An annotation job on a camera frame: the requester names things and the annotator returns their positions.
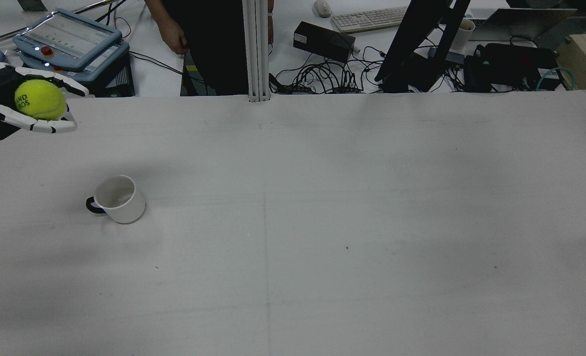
computer mouse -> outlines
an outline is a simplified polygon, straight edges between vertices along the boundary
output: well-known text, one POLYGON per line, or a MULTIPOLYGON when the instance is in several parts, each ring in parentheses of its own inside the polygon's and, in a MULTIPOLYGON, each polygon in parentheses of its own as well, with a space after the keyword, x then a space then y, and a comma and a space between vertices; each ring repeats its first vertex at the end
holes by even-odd
POLYGON ((313 12, 319 17, 330 17, 332 9, 326 0, 315 0, 313 12))

laptop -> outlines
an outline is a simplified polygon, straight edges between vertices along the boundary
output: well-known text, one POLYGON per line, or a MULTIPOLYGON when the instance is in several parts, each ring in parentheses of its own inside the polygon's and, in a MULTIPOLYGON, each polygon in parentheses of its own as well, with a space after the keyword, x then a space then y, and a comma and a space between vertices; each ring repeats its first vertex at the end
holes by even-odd
POLYGON ((465 15, 473 20, 476 27, 470 41, 532 41, 568 16, 576 13, 576 9, 528 9, 503 7, 487 14, 492 10, 471 9, 465 15))

metal profile post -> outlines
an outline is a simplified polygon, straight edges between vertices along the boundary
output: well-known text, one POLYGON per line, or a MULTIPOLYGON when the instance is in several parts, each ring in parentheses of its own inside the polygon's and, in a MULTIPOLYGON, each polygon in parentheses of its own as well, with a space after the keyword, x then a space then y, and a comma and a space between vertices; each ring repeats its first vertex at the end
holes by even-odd
POLYGON ((267 0, 243 0, 249 101, 270 100, 267 0))

red emergency stop button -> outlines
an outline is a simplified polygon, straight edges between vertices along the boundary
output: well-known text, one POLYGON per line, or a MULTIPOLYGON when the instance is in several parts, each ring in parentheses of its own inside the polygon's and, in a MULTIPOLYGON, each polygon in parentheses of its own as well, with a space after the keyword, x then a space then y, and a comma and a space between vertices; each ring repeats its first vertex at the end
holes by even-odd
POLYGON ((40 48, 40 52, 46 58, 49 58, 49 57, 53 56, 53 50, 48 45, 40 48))

computer monitor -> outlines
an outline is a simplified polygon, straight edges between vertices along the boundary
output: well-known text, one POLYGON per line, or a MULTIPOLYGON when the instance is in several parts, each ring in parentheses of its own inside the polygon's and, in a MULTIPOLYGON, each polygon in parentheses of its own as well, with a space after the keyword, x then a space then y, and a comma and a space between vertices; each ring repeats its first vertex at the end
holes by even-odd
POLYGON ((470 0, 412 0, 375 81, 383 92, 406 92, 408 85, 428 91, 445 70, 447 54, 469 7, 470 0), (444 19, 446 26, 435 56, 424 58, 415 54, 429 34, 444 19))

